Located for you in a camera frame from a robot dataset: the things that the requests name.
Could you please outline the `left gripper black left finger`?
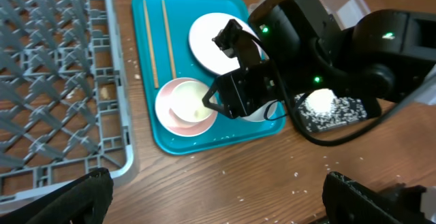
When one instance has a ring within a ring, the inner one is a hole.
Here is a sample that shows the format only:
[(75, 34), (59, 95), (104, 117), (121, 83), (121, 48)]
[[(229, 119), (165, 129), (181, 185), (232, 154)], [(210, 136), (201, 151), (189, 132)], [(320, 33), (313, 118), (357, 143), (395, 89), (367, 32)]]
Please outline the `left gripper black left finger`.
[(114, 181), (101, 167), (22, 208), (1, 217), (2, 223), (51, 224), (104, 221), (112, 203)]

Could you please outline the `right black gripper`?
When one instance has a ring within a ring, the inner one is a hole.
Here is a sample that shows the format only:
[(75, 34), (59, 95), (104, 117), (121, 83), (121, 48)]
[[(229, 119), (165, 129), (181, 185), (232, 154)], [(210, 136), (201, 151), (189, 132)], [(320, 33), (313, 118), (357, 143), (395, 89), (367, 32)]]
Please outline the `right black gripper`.
[[(214, 79), (202, 98), (206, 108), (235, 119), (253, 114), (269, 101), (284, 100), (280, 85), (290, 75), (290, 68), (274, 61), (261, 63), (261, 43), (256, 36), (231, 19), (212, 41), (227, 57), (236, 57), (240, 68)], [(215, 93), (220, 104), (211, 101)]]

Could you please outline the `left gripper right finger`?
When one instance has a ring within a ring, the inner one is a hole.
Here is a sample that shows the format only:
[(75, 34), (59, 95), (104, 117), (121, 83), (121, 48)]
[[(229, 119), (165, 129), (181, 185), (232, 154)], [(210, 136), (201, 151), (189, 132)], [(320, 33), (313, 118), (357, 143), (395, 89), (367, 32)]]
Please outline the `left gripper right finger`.
[(329, 223), (435, 224), (435, 187), (395, 184), (375, 192), (338, 172), (327, 174), (322, 201)]

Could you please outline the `white cup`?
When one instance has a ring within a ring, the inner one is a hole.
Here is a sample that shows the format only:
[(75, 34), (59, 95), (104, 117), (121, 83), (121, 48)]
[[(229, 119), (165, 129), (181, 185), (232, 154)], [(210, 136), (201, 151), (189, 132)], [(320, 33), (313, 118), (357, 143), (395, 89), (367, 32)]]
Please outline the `white cup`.
[(199, 123), (209, 118), (213, 111), (204, 106), (202, 98), (209, 87), (197, 80), (183, 81), (170, 94), (170, 108), (182, 120)]

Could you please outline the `grey bowl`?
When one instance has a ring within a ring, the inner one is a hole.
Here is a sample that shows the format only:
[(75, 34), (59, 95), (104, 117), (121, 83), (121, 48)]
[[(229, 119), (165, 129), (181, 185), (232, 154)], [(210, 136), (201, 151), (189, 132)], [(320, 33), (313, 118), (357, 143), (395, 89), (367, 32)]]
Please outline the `grey bowl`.
[(277, 109), (277, 103), (265, 104), (261, 108), (256, 110), (254, 113), (252, 113), (251, 115), (241, 117), (241, 119), (243, 119), (245, 121), (249, 121), (249, 122), (263, 122), (263, 121), (265, 121), (264, 113), (265, 113), (267, 108), (268, 108), (267, 117), (271, 118)]

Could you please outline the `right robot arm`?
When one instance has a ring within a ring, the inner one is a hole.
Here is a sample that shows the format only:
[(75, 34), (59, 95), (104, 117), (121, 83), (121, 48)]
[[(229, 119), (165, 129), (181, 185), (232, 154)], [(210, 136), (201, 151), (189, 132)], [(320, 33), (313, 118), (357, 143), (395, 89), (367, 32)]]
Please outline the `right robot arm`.
[(394, 111), (435, 83), (435, 17), (381, 10), (342, 30), (325, 11), (255, 11), (250, 34), (230, 20), (214, 43), (240, 67), (217, 77), (203, 104), (228, 118), (282, 101), (297, 130), (295, 96), (330, 89), (338, 96), (385, 99)]

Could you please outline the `grey dishwasher rack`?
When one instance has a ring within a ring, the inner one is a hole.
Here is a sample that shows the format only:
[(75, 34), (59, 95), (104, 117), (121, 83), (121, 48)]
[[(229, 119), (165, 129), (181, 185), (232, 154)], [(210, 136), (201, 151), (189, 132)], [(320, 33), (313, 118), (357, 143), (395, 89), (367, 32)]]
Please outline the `grey dishwasher rack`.
[(115, 0), (1, 0), (1, 212), (138, 173)]

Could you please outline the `large white plate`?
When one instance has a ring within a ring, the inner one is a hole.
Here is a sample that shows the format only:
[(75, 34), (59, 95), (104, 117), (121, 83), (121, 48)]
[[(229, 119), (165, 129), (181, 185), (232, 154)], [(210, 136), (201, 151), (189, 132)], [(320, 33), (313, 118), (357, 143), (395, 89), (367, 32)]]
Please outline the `large white plate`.
[(199, 17), (189, 30), (189, 46), (193, 55), (203, 67), (218, 76), (240, 67), (236, 57), (227, 57), (213, 41), (231, 19), (234, 19), (244, 31), (255, 35), (246, 22), (233, 15), (219, 12)]

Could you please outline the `left wooden chopstick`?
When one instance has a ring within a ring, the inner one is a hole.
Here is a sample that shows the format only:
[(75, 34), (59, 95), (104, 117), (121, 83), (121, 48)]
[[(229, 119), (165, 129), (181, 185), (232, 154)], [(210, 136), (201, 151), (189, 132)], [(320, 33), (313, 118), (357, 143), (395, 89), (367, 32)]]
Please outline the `left wooden chopstick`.
[(146, 35), (147, 35), (147, 41), (148, 41), (148, 47), (149, 47), (149, 56), (150, 56), (150, 62), (151, 62), (151, 69), (153, 74), (153, 82), (155, 89), (159, 88), (159, 80), (158, 80), (158, 73), (157, 73), (157, 66), (155, 61), (155, 53), (154, 53), (154, 47), (153, 47), (153, 38), (151, 34), (151, 25), (149, 20), (149, 13), (147, 8), (146, 0), (142, 1), (142, 6), (144, 10), (144, 21), (146, 26)]

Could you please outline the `wooden chopstick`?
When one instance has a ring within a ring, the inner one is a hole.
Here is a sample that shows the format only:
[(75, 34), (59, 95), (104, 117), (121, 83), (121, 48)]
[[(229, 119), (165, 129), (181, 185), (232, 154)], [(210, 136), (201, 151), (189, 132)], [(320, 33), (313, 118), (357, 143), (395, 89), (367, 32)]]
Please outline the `wooden chopstick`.
[(172, 39), (171, 39), (171, 32), (170, 32), (170, 25), (168, 21), (168, 13), (166, 9), (166, 2), (165, 0), (161, 0), (161, 8), (162, 8), (162, 14), (163, 14), (163, 22), (166, 32), (166, 40), (167, 40), (167, 46), (168, 46), (168, 56), (170, 60), (170, 69), (172, 74), (172, 79), (176, 79), (176, 65), (174, 62), (174, 52), (172, 48)]
[(154, 47), (153, 47), (153, 38), (151, 34), (151, 25), (149, 20), (149, 13), (147, 8), (146, 0), (142, 1), (142, 6), (144, 10), (144, 21), (146, 26), (146, 35), (147, 35), (147, 41), (148, 41), (148, 47), (149, 47), (149, 56), (150, 56), (150, 62), (151, 62), (151, 69), (153, 74), (153, 82), (155, 89), (159, 88), (159, 80), (158, 80), (158, 73), (157, 73), (157, 66), (155, 61), (155, 53), (154, 53)]

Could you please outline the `teal plastic tray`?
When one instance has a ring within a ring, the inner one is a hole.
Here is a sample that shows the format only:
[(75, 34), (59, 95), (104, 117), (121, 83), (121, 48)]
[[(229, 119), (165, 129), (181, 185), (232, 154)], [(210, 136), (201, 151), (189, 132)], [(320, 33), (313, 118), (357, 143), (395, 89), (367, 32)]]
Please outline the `teal plastic tray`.
[[(161, 0), (146, 0), (159, 80), (158, 89), (155, 89), (153, 82), (142, 1), (132, 0), (132, 14), (150, 124), (155, 143), (160, 149), (172, 155), (187, 155), (274, 135), (284, 128), (285, 119), (282, 118), (284, 109), (281, 104), (277, 104), (273, 115), (274, 121), (249, 122), (217, 114), (213, 126), (201, 135), (182, 137), (165, 129), (156, 116), (155, 99), (163, 85), (173, 79)], [(247, 6), (243, 0), (165, 0), (165, 2), (177, 78), (193, 78), (205, 84), (212, 84), (214, 76), (196, 60), (189, 47), (190, 27), (197, 18), (213, 12), (230, 14), (246, 21), (249, 17)]]

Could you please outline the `right wooden chopstick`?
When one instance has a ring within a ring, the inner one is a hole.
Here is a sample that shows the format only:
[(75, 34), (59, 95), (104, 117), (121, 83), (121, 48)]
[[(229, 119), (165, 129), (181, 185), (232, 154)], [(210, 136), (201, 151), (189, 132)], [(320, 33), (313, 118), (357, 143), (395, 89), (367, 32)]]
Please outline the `right wooden chopstick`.
[(167, 46), (168, 46), (168, 56), (170, 60), (170, 69), (172, 74), (172, 79), (176, 79), (176, 65), (174, 62), (174, 52), (172, 48), (172, 39), (171, 39), (171, 32), (170, 32), (170, 25), (168, 21), (168, 13), (166, 9), (166, 2), (165, 0), (161, 0), (161, 8), (162, 8), (162, 14), (163, 14), (163, 22), (166, 32), (166, 40), (167, 40)]

